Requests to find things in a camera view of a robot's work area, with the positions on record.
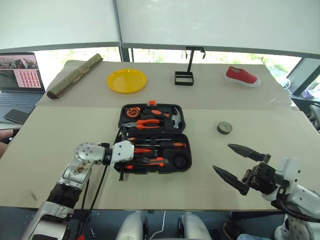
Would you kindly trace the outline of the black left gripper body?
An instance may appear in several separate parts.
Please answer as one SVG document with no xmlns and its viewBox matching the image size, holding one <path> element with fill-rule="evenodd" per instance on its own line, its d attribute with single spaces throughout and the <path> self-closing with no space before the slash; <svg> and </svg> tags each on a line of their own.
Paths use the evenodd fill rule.
<svg viewBox="0 0 320 240">
<path fill-rule="evenodd" d="M 119 161 L 119 162 L 116 162 L 113 166 L 113 168 L 116 170 L 116 171 L 126 171 L 128 170 L 127 166 L 130 166 L 131 165 L 131 162 L 123 162 L 123 161 Z"/>
</svg>

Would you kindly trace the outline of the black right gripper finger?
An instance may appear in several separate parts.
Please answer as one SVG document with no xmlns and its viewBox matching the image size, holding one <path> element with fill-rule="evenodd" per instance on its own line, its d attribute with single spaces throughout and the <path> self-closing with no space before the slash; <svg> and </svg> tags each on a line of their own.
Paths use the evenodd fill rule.
<svg viewBox="0 0 320 240">
<path fill-rule="evenodd" d="M 227 184 L 237 189 L 241 195 L 246 196 L 248 194 L 250 187 L 244 182 L 238 180 L 235 175 L 218 166 L 213 165 L 212 167 Z"/>
<path fill-rule="evenodd" d="M 244 158 L 250 158 L 251 160 L 254 160 L 256 162 L 268 163 L 271 158 L 270 154 L 259 153 L 243 145 L 229 143 L 227 146 L 238 155 L 241 155 Z"/>
</svg>

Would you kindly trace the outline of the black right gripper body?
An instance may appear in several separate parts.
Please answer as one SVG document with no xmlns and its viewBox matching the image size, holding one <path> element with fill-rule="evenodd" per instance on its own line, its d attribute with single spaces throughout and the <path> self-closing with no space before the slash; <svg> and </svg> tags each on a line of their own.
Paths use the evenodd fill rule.
<svg viewBox="0 0 320 240">
<path fill-rule="evenodd" d="M 265 162 L 260 162 L 245 172 L 242 182 L 263 194 L 271 194 L 276 190 L 276 170 Z"/>
</svg>

